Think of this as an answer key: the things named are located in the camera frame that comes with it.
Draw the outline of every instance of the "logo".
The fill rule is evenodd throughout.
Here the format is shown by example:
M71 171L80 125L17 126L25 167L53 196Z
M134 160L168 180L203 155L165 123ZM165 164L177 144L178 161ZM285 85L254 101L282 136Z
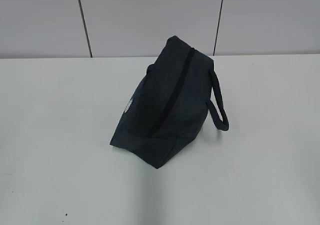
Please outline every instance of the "logo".
M128 102L127 106L125 107L125 109L124 109L124 113L128 112L128 110L129 110L129 108L130 108L131 104L132 104L132 98L130 99L130 101Z

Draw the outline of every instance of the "white table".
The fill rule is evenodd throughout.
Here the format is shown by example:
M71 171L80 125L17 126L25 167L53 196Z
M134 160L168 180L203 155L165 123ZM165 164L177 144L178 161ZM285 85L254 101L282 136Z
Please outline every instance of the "white table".
M1 225L320 224L320 55L216 57L230 130L158 170L109 145L154 60L0 60Z

